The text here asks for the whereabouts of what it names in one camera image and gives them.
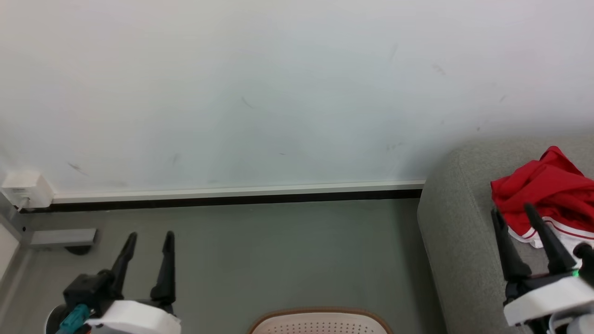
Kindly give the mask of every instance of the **perforated basket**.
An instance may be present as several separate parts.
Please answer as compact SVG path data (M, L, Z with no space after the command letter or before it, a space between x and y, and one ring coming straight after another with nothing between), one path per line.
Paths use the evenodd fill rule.
M249 334L391 334L375 314L351 309L309 308L268 314Z

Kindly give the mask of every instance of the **red cloth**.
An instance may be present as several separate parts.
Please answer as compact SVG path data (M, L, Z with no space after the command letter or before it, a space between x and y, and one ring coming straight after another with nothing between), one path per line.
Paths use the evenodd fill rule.
M565 229L562 232L566 234L591 237L594 232L594 181L586 178L557 146L549 147L539 161L530 161L510 176L491 182L491 190L495 205L520 236L527 238L525 234L531 231L524 212L526 202L534 204L543 217L586 231L582 234Z

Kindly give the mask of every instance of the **power outlet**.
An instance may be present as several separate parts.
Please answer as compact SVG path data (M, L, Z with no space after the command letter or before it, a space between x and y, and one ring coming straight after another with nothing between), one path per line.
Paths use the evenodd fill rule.
M44 177L33 171L9 173L2 184L2 193L14 206L29 198L26 207L48 207L52 204L53 190Z

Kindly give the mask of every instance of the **gray floor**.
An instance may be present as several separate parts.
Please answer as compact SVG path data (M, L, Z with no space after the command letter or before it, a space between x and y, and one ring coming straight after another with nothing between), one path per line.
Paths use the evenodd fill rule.
M154 285L167 230L176 235L183 333L243 334L264 313L364 308L398 333L445 333L416 223L418 200L334 201L38 214L36 229L97 227L90 254L36 251L1 333L40 334L79 273L111 267L138 232L127 299Z

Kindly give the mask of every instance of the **gray fabric upholstery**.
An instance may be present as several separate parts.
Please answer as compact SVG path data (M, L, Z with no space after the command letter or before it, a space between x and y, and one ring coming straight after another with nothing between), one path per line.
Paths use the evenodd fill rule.
M503 316L489 183L539 159L551 145L594 177L594 135L582 135L478 141L451 152L427 179L419 226L450 334L532 333L508 327ZM534 273L546 271L544 251L520 242L516 248Z

